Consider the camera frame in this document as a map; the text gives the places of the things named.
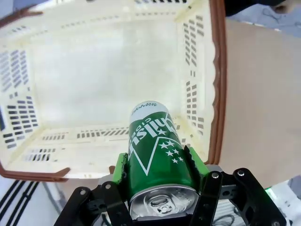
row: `bolt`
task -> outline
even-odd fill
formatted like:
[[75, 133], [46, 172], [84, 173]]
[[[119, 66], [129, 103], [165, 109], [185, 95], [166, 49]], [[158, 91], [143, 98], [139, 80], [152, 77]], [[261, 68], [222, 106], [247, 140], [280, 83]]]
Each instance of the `bolt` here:
[[274, 222], [272, 223], [272, 226], [280, 226], [280, 223], [279, 223], [278, 221], [274, 221]]
[[212, 177], [213, 177], [214, 179], [217, 179], [219, 176], [218, 176], [217, 173], [213, 173], [213, 174], [212, 174]]
[[242, 170], [239, 170], [237, 174], [242, 177], [245, 173]]

